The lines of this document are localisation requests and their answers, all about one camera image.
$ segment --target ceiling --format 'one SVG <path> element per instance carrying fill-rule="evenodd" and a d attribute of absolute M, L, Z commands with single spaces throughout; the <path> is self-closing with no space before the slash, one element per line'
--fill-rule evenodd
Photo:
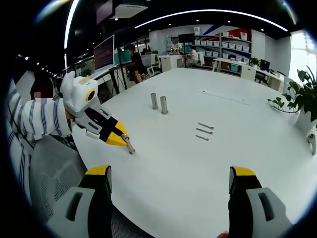
<path fill-rule="evenodd" d="M 25 69 L 42 70 L 44 68 L 43 72 L 48 70 L 57 74 L 64 69 L 64 54 L 68 55 L 68 63 L 76 62 L 77 57 L 84 53 L 91 56 L 94 45 L 103 40 L 102 27 L 96 25 L 96 3 L 100 3 L 100 1 L 105 0 L 79 1 L 70 28 L 67 50 L 64 50 L 64 35 L 72 1 L 62 1 L 62 5 L 39 23 L 35 23 L 35 17 L 49 1 L 33 0 L 20 3 L 21 8 L 26 7 L 27 10 L 23 12 L 23 21 L 20 25 L 22 34 L 19 35 L 20 44 L 17 45 L 15 51 L 22 56 L 28 56 L 29 59 L 26 61 L 23 58 L 18 58 L 18 70 L 22 72 Z M 132 18 L 104 21 L 102 25 L 106 35 L 116 32 L 117 39 L 121 39 L 123 42 L 134 41 L 140 36 L 148 35 L 149 29 L 153 31 L 197 24 L 197 19 L 199 24 L 230 25 L 258 31 L 264 29 L 265 34 L 275 39 L 288 36 L 290 31 L 297 29 L 285 6 L 277 0 L 195 0 L 189 3 L 179 0 L 144 0 L 144 4 L 148 5 L 149 8 Z M 277 23 L 288 29 L 289 32 L 249 16 L 223 12 L 199 12 L 172 16 L 134 29 L 139 24 L 161 16 L 197 9 L 226 9 L 249 13 Z"/>

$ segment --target metal cylinder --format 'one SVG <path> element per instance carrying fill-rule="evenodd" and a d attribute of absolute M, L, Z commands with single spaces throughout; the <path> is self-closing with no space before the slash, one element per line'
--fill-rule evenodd
<path fill-rule="evenodd" d="M 160 105 L 161 105 L 161 108 L 162 108 L 162 114 L 163 115 L 168 114 L 167 104 L 166 104 L 166 96 L 161 96 Z"/>
<path fill-rule="evenodd" d="M 152 108 L 154 110 L 158 109 L 158 101 L 157 101 L 157 94 L 156 93 L 151 93 L 151 99 L 152 99 Z"/>

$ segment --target metal peg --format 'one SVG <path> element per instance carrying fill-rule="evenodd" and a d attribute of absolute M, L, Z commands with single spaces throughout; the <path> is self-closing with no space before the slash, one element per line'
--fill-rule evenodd
<path fill-rule="evenodd" d="M 151 93 L 151 99 L 152 99 L 152 108 L 154 110 L 158 109 L 158 101 L 157 101 L 157 94 L 156 93 Z"/>
<path fill-rule="evenodd" d="M 131 155 L 135 153 L 135 149 L 132 147 L 131 142 L 126 134 L 121 135 L 122 139 L 127 143 L 128 151 Z"/>
<path fill-rule="evenodd" d="M 196 128 L 196 130 L 199 130 L 201 132 L 204 132 L 204 133 L 207 133 L 209 135 L 212 135 L 212 132 L 209 132 L 209 131 L 206 131 L 206 130 L 202 130 L 202 129 L 199 129 L 199 128 Z"/>
<path fill-rule="evenodd" d="M 166 105 L 166 96 L 161 96 L 160 104 L 161 104 L 161 107 L 162 107 L 162 114 L 163 115 L 168 114 L 167 105 Z"/>
<path fill-rule="evenodd" d="M 201 138 L 201 139 L 203 139 L 203 140 L 205 140 L 205 141 L 209 141 L 209 139 L 208 139 L 208 138 L 204 138 L 204 137 L 199 136 L 199 135 L 195 135 L 195 136 L 197 136 L 198 138 Z"/>
<path fill-rule="evenodd" d="M 213 130 L 213 127 L 212 127 L 212 126 L 208 126 L 208 125 L 205 125 L 205 124 L 202 124 L 202 123 L 198 123 L 198 125 L 202 125 L 202 126 L 204 126 L 204 127 L 207 127 L 207 128 L 209 128 L 209 129 Z"/>

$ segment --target computer monitor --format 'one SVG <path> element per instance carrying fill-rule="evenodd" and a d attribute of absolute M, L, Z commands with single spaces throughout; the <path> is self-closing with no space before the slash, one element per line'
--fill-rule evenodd
<path fill-rule="evenodd" d="M 269 64 L 270 63 L 268 61 L 261 59 L 260 69 L 269 72 Z"/>
<path fill-rule="evenodd" d="M 94 48 L 95 69 L 113 66 L 114 62 L 114 35 L 105 39 Z"/>

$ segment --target person's arm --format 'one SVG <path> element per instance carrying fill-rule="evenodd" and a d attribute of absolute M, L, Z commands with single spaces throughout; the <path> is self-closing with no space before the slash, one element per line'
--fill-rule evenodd
<path fill-rule="evenodd" d="M 11 81 L 8 93 L 9 121 L 14 132 L 23 133 L 28 140 L 36 141 L 51 133 L 68 136 L 72 133 L 71 123 L 67 117 L 73 116 L 66 112 L 63 100 L 49 101 L 40 104 L 35 100 L 22 105 L 21 96 Z"/>

